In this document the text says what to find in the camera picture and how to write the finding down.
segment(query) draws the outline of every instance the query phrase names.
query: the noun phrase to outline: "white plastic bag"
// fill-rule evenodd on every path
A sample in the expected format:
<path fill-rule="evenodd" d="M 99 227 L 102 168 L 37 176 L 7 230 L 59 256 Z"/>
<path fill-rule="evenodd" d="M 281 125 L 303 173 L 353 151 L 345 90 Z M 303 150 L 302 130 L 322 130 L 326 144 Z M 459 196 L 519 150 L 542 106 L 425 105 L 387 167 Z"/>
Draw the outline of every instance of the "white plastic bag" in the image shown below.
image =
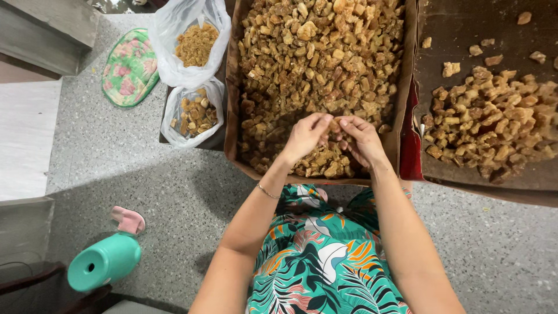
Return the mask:
<path fill-rule="evenodd" d="M 207 22 L 219 32 L 203 67 L 189 66 L 175 55 L 176 38 L 190 26 Z M 230 17 L 224 0 L 170 0 L 151 18 L 147 30 L 157 55 L 157 69 L 163 83 L 173 87 L 194 88 L 215 75 L 229 43 Z"/>
<path fill-rule="evenodd" d="M 180 113 L 182 113 L 182 107 L 180 103 L 184 97 L 189 100 L 194 100 L 196 97 L 200 97 L 200 94 L 196 92 L 197 89 L 204 88 L 207 92 L 207 98 L 209 102 L 215 107 L 217 111 L 218 123 L 214 125 L 209 130 L 195 136 L 191 137 L 189 134 L 185 137 L 184 135 L 178 133 L 174 128 L 171 127 L 171 121 L 173 118 L 178 119 L 176 123 L 176 129 L 180 129 Z M 194 148 L 201 144 L 203 141 L 208 139 L 213 135 L 217 129 L 223 125 L 223 93 L 225 91 L 225 85 L 221 83 L 216 78 L 210 78 L 201 85 L 188 89 L 184 87 L 177 87 L 172 90 L 169 98 L 167 100 L 167 107 L 165 109 L 165 116 L 163 117 L 163 122 L 161 123 L 161 133 L 169 141 L 169 143 L 175 148 L 188 149 Z"/>

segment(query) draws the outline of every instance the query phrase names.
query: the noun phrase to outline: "floral pot holder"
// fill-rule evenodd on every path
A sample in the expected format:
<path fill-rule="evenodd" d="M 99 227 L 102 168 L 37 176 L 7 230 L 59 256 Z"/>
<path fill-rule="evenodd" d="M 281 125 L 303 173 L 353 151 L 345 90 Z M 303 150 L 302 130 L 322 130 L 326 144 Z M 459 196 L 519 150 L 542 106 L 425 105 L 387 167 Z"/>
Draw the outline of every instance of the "floral pot holder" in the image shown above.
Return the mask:
<path fill-rule="evenodd" d="M 118 107 L 139 104 L 159 80 L 157 57 L 146 28 L 122 36 L 110 52 L 101 80 L 103 93 Z"/>

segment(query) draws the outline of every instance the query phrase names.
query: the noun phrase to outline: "woman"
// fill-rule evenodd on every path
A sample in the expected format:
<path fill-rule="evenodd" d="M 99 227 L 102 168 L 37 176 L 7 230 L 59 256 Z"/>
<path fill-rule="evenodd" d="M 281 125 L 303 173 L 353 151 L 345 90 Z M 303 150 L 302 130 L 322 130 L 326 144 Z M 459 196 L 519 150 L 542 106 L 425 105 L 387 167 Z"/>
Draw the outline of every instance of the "woman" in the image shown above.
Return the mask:
<path fill-rule="evenodd" d="M 314 113 L 293 127 L 224 233 L 190 313 L 465 312 L 374 126 L 356 116 L 339 122 L 372 178 L 346 215 L 311 185 L 283 186 L 332 119 Z M 293 204 L 312 211 L 279 215 Z"/>

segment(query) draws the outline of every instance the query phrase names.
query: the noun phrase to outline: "hand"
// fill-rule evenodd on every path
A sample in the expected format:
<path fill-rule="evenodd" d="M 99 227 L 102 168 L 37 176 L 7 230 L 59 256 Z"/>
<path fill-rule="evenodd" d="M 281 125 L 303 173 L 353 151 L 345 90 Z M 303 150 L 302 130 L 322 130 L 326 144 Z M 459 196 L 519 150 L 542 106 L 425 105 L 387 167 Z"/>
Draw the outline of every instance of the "hand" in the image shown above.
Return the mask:
<path fill-rule="evenodd" d="M 372 167 L 378 163 L 387 162 L 389 164 L 382 142 L 373 125 L 357 116 L 344 116 L 336 119 L 339 119 L 341 128 L 357 141 L 343 146 L 349 149 L 361 165 L 372 170 Z"/>
<path fill-rule="evenodd" d="M 318 141 L 324 141 L 322 135 L 328 129 L 329 122 L 332 119 L 332 115 L 315 112 L 299 120 L 292 127 L 291 136 L 288 138 L 287 145 L 285 145 L 285 149 L 283 149 L 279 157 L 284 158 L 289 165 L 293 166 L 302 157 L 311 152 L 318 144 Z"/>

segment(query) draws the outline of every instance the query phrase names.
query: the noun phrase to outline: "woman's right hand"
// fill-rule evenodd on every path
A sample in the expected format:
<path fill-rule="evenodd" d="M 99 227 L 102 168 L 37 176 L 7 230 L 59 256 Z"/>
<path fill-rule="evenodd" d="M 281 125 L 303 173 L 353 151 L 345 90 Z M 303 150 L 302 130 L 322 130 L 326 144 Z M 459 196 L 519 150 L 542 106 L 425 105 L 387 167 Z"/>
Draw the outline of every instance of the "woman's right hand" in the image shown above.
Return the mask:
<path fill-rule="evenodd" d="M 382 142 L 372 124 L 357 116 L 343 116 L 336 120 L 341 128 L 356 140 L 349 143 L 347 149 L 362 166 L 372 171 L 373 166 L 379 163 L 389 164 Z"/>

